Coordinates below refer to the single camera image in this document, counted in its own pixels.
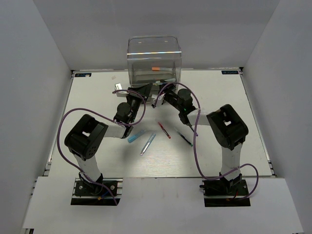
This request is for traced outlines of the green capped eraser stick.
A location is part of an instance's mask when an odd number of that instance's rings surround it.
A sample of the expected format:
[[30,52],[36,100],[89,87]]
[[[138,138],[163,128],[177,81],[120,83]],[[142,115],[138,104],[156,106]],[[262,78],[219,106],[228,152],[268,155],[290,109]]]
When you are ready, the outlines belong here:
[[166,85],[166,84],[168,84],[168,83],[170,83],[170,82],[154,82],[153,85],[158,85],[158,86],[160,86],[160,85]]

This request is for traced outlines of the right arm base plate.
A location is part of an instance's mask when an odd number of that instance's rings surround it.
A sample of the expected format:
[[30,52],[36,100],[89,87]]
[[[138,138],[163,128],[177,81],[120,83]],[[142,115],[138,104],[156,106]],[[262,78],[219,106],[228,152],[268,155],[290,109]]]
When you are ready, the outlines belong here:
[[250,199],[243,197],[249,194],[246,180],[227,189],[220,180],[203,180],[199,186],[204,194],[205,207],[250,207]]

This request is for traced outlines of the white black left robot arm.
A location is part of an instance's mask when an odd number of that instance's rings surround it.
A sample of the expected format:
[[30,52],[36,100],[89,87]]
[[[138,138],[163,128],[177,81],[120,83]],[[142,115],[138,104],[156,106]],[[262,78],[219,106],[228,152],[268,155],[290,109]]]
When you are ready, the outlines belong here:
[[77,160],[80,178],[87,181],[86,189],[91,194],[97,195],[103,189],[103,176],[96,161],[96,152],[102,140],[105,137],[128,137],[136,124],[140,105],[146,104],[151,89],[151,83],[128,89],[122,89],[116,84],[113,93],[119,97],[126,97],[126,101],[117,106],[114,118],[105,118],[107,122],[100,122],[91,115],[84,114],[65,137],[64,144]]

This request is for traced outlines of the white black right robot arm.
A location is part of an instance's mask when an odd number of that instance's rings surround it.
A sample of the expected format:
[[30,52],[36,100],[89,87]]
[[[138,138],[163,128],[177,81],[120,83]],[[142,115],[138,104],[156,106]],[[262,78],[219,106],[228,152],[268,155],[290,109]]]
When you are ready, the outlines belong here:
[[230,104],[208,113],[193,105],[192,92],[188,88],[184,87],[175,93],[176,85],[176,82],[161,85],[158,98],[154,98],[152,106],[166,101],[179,111],[178,116],[183,124],[193,128],[196,125],[211,127],[222,152],[220,188],[223,193],[232,194],[242,180],[240,152],[249,133],[247,125]]

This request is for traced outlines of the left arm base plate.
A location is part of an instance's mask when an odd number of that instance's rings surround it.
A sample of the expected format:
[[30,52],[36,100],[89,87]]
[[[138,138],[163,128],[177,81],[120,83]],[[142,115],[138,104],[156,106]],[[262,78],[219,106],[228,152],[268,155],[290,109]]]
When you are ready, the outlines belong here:
[[87,184],[76,178],[72,192],[71,205],[72,206],[116,206],[122,195],[122,178],[104,178],[102,181],[112,192],[116,203],[110,192],[95,184]]

